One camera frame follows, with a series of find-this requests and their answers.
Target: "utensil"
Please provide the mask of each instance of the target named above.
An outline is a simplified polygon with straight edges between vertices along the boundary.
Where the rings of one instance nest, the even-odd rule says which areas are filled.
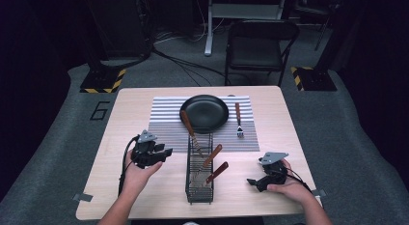
[[[190,196],[193,196],[198,192],[200,188],[203,188],[207,186],[209,183],[211,183],[217,176],[219,176],[223,171],[225,171],[229,167],[229,164],[227,161],[223,162],[222,165],[219,166],[219,168],[216,169],[216,171],[213,172],[210,176],[207,177],[207,179],[202,183],[201,186],[199,186],[194,192],[190,194]]]
[[[205,169],[205,167],[211,162],[211,160],[214,159],[214,157],[217,156],[217,154],[220,153],[220,151],[222,151],[223,146],[222,145],[218,145],[216,147],[216,149],[210,154],[210,156],[204,161],[204,164],[201,166],[201,168],[199,168],[199,170],[195,173],[195,175],[192,177],[192,179],[189,181],[189,184],[192,183],[199,175],[199,173]]]
[[[184,125],[186,126],[187,131],[189,132],[190,137],[192,137],[193,145],[195,146],[196,151],[199,152],[199,155],[200,155],[201,157],[204,157],[204,155],[202,154],[201,147],[199,146],[198,140],[196,139],[195,131],[193,130],[192,126],[190,125],[189,117],[187,116],[186,111],[181,110],[181,111],[180,111],[180,117],[181,117],[181,119],[183,120],[183,123],[184,123]]]
[[[240,104],[238,102],[235,104],[235,115],[236,115],[237,124],[238,124],[237,137],[238,138],[243,138],[244,137],[244,131],[243,131],[243,128],[241,128]]]
[[[194,96],[183,103],[181,110],[189,115],[190,125],[197,134],[212,133],[229,118],[228,106],[211,95]]]

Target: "hazard tape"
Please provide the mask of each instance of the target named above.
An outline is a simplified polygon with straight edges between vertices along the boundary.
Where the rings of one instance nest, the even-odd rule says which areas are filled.
[[[298,91],[304,91],[304,86],[303,83],[301,82],[301,78],[298,75],[298,69],[304,69],[304,70],[313,70],[313,68],[296,68],[296,67],[291,67],[291,72],[292,76],[294,77],[295,85],[297,86]]]
[[[115,81],[114,85],[112,88],[103,88],[103,89],[98,89],[98,88],[85,88],[81,89],[81,93],[115,93],[117,92],[118,88],[121,85],[121,82],[123,81],[123,76],[125,75],[126,70],[121,70],[118,74],[117,80]]]

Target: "wire rack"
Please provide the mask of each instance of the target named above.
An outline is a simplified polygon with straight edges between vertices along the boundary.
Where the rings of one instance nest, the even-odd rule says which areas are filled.
[[[205,160],[213,151],[213,133],[196,135],[201,152],[194,146],[192,137],[188,139],[188,155],[186,168],[186,196],[190,204],[211,203],[213,201],[213,182],[206,184],[205,180],[213,173],[213,161],[205,168]]]

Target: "black and white striped mat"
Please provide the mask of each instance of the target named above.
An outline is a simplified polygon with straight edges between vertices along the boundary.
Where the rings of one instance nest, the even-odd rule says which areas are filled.
[[[155,97],[150,112],[149,132],[157,136],[157,144],[176,153],[187,151],[189,133],[180,120],[179,110],[190,97]],[[223,152],[258,152],[259,142],[250,97],[218,97],[229,108],[227,122],[213,132],[213,148],[223,146]],[[237,137],[236,102],[240,103],[241,127],[244,138]]]

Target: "wire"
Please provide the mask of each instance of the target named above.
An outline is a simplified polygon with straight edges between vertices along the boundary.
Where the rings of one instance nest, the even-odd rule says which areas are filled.
[[[285,175],[286,177],[288,177],[288,178],[291,178],[291,179],[294,179],[294,180],[296,180],[296,181],[298,181],[299,183],[301,183],[302,185],[304,185],[304,187],[306,188],[306,189],[308,189],[308,191],[310,191],[311,193],[313,193],[311,190],[310,190],[310,188],[308,187],[308,185],[301,179],[301,177],[297,174],[297,173],[295,173],[294,171],[292,171],[291,169],[288,169],[288,168],[286,168],[287,170],[289,170],[289,171],[291,171],[291,173],[293,173],[293,174],[295,174],[298,178],[295,178],[294,176],[292,176],[292,175],[290,175],[290,174],[284,174],[284,173],[282,173],[282,172],[280,172],[280,171],[276,171],[276,170],[270,170],[272,173],[276,173],[276,174],[280,174],[280,175]]]
[[[222,75],[223,77],[225,77],[225,75],[224,75],[223,73],[221,73],[220,71],[218,71],[218,70],[214,70],[214,69],[211,69],[211,68],[208,68],[208,67],[199,65],[199,64],[191,63],[191,62],[188,62],[188,61],[179,59],[179,58],[175,58],[175,57],[166,55],[166,54],[164,54],[163,52],[157,50],[155,47],[152,48],[152,52],[155,53],[155,54],[157,54],[157,55],[159,55],[159,56],[161,56],[161,57],[163,57],[163,58],[165,58],[165,59],[168,59],[168,60],[170,60],[170,61],[172,61],[172,62],[178,64],[184,71],[186,71],[186,73],[187,73],[188,71],[191,71],[191,72],[194,72],[194,71],[192,71],[192,70],[190,70],[190,69],[188,69],[187,67],[184,67],[184,66],[188,66],[188,67],[192,67],[192,68],[197,68],[197,69],[209,70],[209,71],[215,72],[215,73],[220,74],[220,75]],[[207,83],[209,83],[209,85],[211,86],[211,83],[210,83],[206,78],[204,78],[203,76],[201,76],[201,75],[198,74],[197,72],[194,72],[194,73],[197,74],[198,76],[200,76],[202,79],[206,80]],[[198,84],[198,86],[200,86],[199,83],[198,83],[195,79],[193,79],[193,77],[192,77],[189,73],[187,73],[187,74],[189,75],[189,77],[192,78],[193,81],[196,82],[196,84]]]
[[[224,20],[225,20],[225,19],[222,18],[222,20],[220,21],[220,23],[212,30],[212,32],[216,31],[216,29],[223,23]]]
[[[134,163],[134,162],[133,162],[134,160],[135,160],[135,159],[132,159],[132,160],[129,162],[129,164],[126,166],[126,168],[125,168],[125,173],[126,173],[127,168],[129,168],[129,165],[132,164],[132,163]]]
[[[123,153],[123,174],[126,171],[127,167],[125,168],[125,164],[126,164],[126,156],[129,150],[130,145],[132,144],[132,142],[137,141],[139,139],[139,135],[132,137],[132,139],[130,139],[129,143],[126,145],[125,151]]]
[[[171,38],[171,36],[174,34],[174,32],[159,32],[156,35],[156,40],[165,40],[168,38]]]
[[[159,41],[159,42],[155,42],[154,44],[166,42],[166,41],[173,40],[173,39],[184,39],[184,38],[186,38],[186,37],[185,36],[183,36],[183,37],[172,37],[172,38],[165,39],[165,40],[162,40],[162,41]]]
[[[202,12],[201,5],[199,4],[199,0],[196,0],[196,3],[198,4],[199,12],[200,12],[201,17],[202,17],[202,22],[203,22],[203,25],[204,25],[204,31],[203,31],[202,35],[198,39],[190,40],[191,42],[198,42],[202,37],[205,36],[205,28],[206,28],[206,26],[205,26],[205,17],[204,17],[204,14]]]

